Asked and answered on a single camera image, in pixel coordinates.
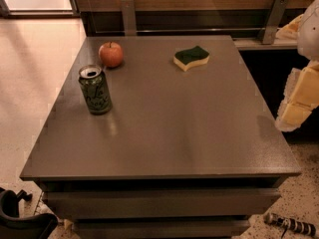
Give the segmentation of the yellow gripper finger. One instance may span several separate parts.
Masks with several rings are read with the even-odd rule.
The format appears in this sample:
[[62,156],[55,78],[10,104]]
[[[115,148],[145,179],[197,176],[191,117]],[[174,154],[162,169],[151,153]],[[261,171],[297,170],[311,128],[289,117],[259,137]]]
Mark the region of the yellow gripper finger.
[[288,75],[275,126],[290,132],[300,128],[319,107],[319,62],[310,61],[302,70],[293,68]]
[[302,17],[303,15],[299,15],[296,18],[294,18],[292,21],[290,21],[288,24],[280,28],[276,32],[276,38],[280,40],[285,40],[285,39],[296,40]]

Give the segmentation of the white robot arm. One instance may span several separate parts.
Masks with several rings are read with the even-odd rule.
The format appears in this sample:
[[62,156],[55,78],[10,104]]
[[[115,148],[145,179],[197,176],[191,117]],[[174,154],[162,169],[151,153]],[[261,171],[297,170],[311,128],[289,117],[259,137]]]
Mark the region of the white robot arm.
[[276,38],[296,40],[298,54],[309,60],[302,70],[291,70],[277,112],[276,128],[290,132],[300,128],[319,107],[319,0],[278,30]]

